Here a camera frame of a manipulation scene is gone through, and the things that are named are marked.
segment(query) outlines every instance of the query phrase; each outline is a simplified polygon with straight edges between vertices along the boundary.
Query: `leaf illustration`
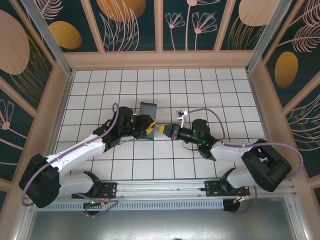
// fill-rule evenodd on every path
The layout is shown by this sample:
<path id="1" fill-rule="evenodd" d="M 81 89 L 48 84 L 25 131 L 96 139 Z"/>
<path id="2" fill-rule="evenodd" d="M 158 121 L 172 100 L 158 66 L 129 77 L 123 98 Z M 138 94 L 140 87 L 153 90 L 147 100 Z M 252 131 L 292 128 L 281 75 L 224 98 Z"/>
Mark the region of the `leaf illustration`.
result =
<path id="1" fill-rule="evenodd" d="M 308 26 L 318 25 L 320 23 L 320 0 L 309 0 L 302 16 Z"/>
<path id="2" fill-rule="evenodd" d="M 63 8 L 62 0 L 35 0 L 44 19 L 53 20 Z"/>

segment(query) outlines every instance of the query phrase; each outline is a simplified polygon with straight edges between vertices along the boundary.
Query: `small black object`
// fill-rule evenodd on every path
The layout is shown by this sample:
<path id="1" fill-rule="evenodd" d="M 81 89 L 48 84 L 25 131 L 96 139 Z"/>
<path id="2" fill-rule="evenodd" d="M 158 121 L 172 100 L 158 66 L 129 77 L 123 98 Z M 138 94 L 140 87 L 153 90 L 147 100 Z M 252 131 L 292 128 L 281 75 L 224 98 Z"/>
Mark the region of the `small black object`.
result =
<path id="1" fill-rule="evenodd" d="M 240 208 L 240 202 L 234 203 L 234 199 L 223 199 L 223 211 L 235 213 Z"/>
<path id="2" fill-rule="evenodd" d="M 105 190 L 108 196 L 111 199 L 115 199 L 117 195 L 117 183 L 116 182 L 101 182 L 100 188 L 97 190 L 96 194 L 91 192 L 91 190 L 87 193 L 83 193 L 88 198 L 91 199 L 104 199 L 105 198 L 105 193 L 102 191 Z M 71 198 L 73 199 L 82 199 L 81 196 L 72 194 Z"/>
<path id="3" fill-rule="evenodd" d="M 259 143 L 267 141 L 259 139 L 256 144 Z M 254 181 L 268 192 L 273 192 L 292 169 L 288 161 L 270 145 L 253 147 L 241 158 Z"/>
<path id="4" fill-rule="evenodd" d="M 242 192 L 237 189 L 231 187 L 226 191 L 222 187 L 222 182 L 220 180 L 210 180 L 204 182 L 204 188 L 201 188 L 201 191 L 205 192 L 205 195 L 207 197 L 225 197 L 225 196 L 239 196 L 242 195 Z M 244 189 L 248 195 L 250 195 L 250 192 L 248 189 Z"/>
<path id="5" fill-rule="evenodd" d="M 25 189 L 29 179 L 47 163 L 46 157 L 40 154 L 33 156 L 22 175 L 19 187 Z M 49 165 L 35 177 L 26 194 L 38 208 L 44 208 L 57 198 L 60 187 L 58 168 Z"/>

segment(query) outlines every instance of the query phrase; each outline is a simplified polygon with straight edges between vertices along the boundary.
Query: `black cable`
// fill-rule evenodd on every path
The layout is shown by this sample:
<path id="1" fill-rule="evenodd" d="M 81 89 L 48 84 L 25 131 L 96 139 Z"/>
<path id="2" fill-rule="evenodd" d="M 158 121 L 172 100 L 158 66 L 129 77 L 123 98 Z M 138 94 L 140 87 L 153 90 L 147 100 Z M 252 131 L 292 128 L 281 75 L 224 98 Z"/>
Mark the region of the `black cable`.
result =
<path id="1" fill-rule="evenodd" d="M 198 150 L 198 148 L 197 148 L 197 149 L 186 148 L 185 145 L 184 145 L 185 143 L 186 143 L 185 141 L 182 142 L 182 146 L 183 146 L 185 149 L 187 149 L 187 150 L 189 150 L 189 151 L 197 151 L 197 150 Z"/>

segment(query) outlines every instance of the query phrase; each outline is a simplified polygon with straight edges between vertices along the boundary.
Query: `flower illustration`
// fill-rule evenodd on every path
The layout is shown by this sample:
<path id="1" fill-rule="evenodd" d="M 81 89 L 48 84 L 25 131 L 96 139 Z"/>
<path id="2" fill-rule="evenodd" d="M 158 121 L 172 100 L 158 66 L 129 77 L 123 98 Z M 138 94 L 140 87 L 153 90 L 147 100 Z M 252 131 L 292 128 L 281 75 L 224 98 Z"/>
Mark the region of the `flower illustration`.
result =
<path id="1" fill-rule="evenodd" d="M 172 33 L 172 29 L 182 27 L 186 23 L 185 23 L 185 21 L 183 21 L 183 17 L 181 16 L 181 13 L 173 13 L 172 15 L 171 15 L 171 13 L 167 13 L 165 15 L 165 19 L 166 19 L 166 22 L 168 23 L 169 28 L 170 28 L 172 46 L 173 46 L 173 50 L 175 51 L 176 48 L 175 48 L 174 36 Z"/>
<path id="2" fill-rule="evenodd" d="M 220 0 L 186 0 L 189 6 L 216 4 Z"/>
<path id="3" fill-rule="evenodd" d="M 192 14 L 192 24 L 195 32 L 194 50 L 197 50 L 198 34 L 209 33 L 217 30 L 217 24 L 214 13 L 203 13 L 199 18 L 199 12 Z"/>
<path id="4" fill-rule="evenodd" d="M 8 101 L 7 107 L 3 99 L 0 100 L 0 129 L 8 130 L 10 128 L 10 121 L 14 114 L 15 105 Z"/>

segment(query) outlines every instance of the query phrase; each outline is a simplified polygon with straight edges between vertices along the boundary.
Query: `gray metal surface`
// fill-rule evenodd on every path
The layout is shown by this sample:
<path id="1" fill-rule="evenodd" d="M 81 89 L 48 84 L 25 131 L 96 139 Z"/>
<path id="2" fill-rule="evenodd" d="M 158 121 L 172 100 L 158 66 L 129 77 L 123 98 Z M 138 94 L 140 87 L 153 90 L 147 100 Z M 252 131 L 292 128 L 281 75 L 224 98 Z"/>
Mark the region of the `gray metal surface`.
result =
<path id="1" fill-rule="evenodd" d="M 286 15 L 292 0 L 281 0 L 276 6 L 274 13 L 271 16 L 269 23 L 264 28 L 259 41 L 254 47 L 253 53 L 247 63 L 247 72 L 250 74 L 255 69 L 257 63 L 259 62 L 262 54 L 267 48 L 272 37 L 276 33 L 278 27 L 280 26 L 283 17 Z"/>
<path id="2" fill-rule="evenodd" d="M 221 209 L 35 212 L 28 240 L 295 240 L 283 198 L 259 199 L 247 214 Z"/>

